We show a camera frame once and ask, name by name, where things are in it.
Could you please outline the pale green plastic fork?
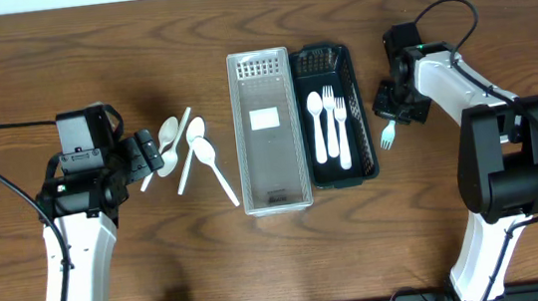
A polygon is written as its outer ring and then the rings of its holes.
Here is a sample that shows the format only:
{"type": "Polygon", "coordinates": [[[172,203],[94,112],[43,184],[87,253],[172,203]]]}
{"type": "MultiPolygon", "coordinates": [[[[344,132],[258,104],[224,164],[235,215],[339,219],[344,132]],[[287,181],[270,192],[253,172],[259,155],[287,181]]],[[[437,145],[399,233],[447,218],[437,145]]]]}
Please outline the pale green plastic fork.
{"type": "Polygon", "coordinates": [[[393,120],[389,120],[387,123],[387,126],[383,129],[381,134],[381,149],[382,150],[390,150],[392,148],[392,145],[395,141],[396,136],[396,122],[393,120]]]}

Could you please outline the white plastic fork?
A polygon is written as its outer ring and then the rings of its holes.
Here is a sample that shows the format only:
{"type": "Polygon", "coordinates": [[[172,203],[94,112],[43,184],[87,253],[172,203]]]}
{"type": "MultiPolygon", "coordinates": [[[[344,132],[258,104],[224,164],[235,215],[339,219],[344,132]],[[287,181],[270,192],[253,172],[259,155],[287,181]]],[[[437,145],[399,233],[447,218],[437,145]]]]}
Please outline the white plastic fork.
{"type": "Polygon", "coordinates": [[[335,123],[335,114],[334,109],[335,104],[335,95],[333,94],[333,87],[328,85],[324,86],[322,91],[322,105],[324,107],[325,113],[327,115],[327,143],[328,143],[328,153],[329,157],[338,157],[339,152],[339,142],[338,136],[336,133],[336,123],[335,123]]]}
{"type": "Polygon", "coordinates": [[[349,147],[347,132],[346,132],[346,104],[343,97],[338,97],[335,101],[336,108],[334,110],[335,120],[338,124],[338,133],[339,133],[339,152],[340,152],[340,162],[342,169],[350,169],[352,167],[351,161],[351,151],[349,147]]]}

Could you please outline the short white plastic spoon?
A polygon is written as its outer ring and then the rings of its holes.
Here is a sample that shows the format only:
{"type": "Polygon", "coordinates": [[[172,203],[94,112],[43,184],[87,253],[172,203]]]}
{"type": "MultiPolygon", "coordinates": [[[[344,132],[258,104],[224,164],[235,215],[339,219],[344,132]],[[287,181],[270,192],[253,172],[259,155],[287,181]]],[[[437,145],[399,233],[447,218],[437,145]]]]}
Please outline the short white plastic spoon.
{"type": "Polygon", "coordinates": [[[307,110],[313,117],[314,144],[316,153],[316,162],[319,164],[327,162],[328,153],[322,134],[322,124],[320,121],[321,112],[323,111],[322,99],[316,92],[310,92],[307,98],[307,110]]]}

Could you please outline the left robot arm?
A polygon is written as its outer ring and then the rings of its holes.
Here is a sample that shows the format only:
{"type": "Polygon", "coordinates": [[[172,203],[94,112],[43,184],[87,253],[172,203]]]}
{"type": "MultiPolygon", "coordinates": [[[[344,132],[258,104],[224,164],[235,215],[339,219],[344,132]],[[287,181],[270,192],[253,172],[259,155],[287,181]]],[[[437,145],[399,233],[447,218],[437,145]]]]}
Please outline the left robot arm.
{"type": "Polygon", "coordinates": [[[149,131],[114,146],[58,153],[37,195],[48,262],[45,301],[109,301],[119,208],[163,161],[149,131]]]}

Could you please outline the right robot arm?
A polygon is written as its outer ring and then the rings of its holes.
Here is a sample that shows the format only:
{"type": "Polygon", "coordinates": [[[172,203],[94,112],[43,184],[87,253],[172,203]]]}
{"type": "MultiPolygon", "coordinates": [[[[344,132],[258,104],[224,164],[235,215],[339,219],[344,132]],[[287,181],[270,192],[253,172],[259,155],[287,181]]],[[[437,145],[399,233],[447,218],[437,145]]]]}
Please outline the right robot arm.
{"type": "Polygon", "coordinates": [[[496,300],[520,235],[538,222],[538,97],[499,89],[445,42],[387,54],[376,116],[424,123],[437,103],[460,127],[457,183],[469,213],[449,279],[459,301],[496,300]]]}

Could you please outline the white plastic spoon bowl down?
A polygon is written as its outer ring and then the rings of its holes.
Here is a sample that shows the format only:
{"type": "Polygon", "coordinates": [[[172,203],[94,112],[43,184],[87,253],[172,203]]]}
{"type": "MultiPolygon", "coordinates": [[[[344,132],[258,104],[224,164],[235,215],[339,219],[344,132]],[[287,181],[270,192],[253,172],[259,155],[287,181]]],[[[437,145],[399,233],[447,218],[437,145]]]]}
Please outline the white plastic spoon bowl down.
{"type": "Polygon", "coordinates": [[[161,154],[162,161],[164,161],[164,166],[157,171],[159,177],[168,176],[171,172],[174,171],[174,168],[177,165],[178,154],[176,148],[179,144],[182,134],[184,133],[184,129],[186,127],[190,114],[190,107],[186,107],[184,115],[175,127],[169,125],[167,128],[165,126],[162,126],[160,128],[162,141],[166,147],[168,146],[168,142],[166,141],[166,131],[171,130],[173,132],[173,138],[171,139],[170,147],[161,154]]]}

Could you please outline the white plastic spoon far left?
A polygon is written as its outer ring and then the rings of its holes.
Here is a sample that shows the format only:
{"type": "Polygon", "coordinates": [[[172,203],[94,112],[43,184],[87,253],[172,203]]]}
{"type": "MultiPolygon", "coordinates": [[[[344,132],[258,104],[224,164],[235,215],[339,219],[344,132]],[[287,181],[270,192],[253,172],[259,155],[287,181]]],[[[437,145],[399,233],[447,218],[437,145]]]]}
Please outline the white plastic spoon far left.
{"type": "Polygon", "coordinates": [[[167,147],[168,144],[173,143],[173,140],[177,136],[178,124],[179,122],[177,121],[176,117],[169,117],[159,129],[159,132],[158,132],[158,142],[159,142],[158,152],[159,153],[163,153],[164,148],[167,147]]]}

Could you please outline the white plastic spoon near basket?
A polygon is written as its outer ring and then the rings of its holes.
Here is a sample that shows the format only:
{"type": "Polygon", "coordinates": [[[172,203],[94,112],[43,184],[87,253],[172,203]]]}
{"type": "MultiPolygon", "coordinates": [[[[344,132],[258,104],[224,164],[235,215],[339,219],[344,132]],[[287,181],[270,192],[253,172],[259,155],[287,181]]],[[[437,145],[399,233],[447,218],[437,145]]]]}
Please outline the white plastic spoon near basket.
{"type": "Polygon", "coordinates": [[[212,168],[225,193],[228,195],[233,205],[238,207],[240,204],[237,195],[234,193],[225,176],[222,175],[222,172],[216,165],[216,152],[212,144],[207,139],[196,137],[192,147],[199,161],[212,168]]]}

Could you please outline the dark green plastic basket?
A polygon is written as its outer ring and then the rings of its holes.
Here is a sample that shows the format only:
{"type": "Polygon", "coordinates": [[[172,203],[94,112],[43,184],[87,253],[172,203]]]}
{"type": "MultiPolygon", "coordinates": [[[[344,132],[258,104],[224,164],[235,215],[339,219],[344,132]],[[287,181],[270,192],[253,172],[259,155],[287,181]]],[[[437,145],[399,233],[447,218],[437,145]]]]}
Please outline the dark green plastic basket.
{"type": "Polygon", "coordinates": [[[360,185],[379,174],[364,103],[354,73],[349,50],[339,44],[307,45],[288,56],[293,88],[297,100],[303,144],[307,154],[309,173],[319,188],[343,188],[360,185]],[[316,161],[313,117],[307,110],[311,92],[320,93],[325,86],[346,104],[346,133],[352,166],[341,168],[339,158],[331,157],[325,163],[316,161]]]}

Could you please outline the white label in basket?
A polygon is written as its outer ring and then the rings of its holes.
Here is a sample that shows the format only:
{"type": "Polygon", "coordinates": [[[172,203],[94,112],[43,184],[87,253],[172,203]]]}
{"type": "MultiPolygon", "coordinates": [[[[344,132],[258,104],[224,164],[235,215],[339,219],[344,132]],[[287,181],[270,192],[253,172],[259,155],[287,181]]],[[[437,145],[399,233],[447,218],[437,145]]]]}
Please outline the white label in basket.
{"type": "Polygon", "coordinates": [[[262,110],[252,110],[249,113],[250,127],[252,131],[262,131],[263,129],[273,129],[280,126],[278,108],[271,107],[262,110]]]}

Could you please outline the clear plastic basket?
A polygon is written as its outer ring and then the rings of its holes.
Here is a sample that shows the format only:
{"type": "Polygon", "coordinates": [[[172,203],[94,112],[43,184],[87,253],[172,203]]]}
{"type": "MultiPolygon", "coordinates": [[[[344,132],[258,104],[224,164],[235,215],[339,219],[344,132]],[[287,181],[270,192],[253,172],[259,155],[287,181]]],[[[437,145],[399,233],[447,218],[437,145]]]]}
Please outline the clear plastic basket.
{"type": "Polygon", "coordinates": [[[243,204],[268,216],[313,204],[307,154],[286,48],[226,58],[243,204]],[[252,131],[249,113],[278,108],[278,128],[252,131]]]}

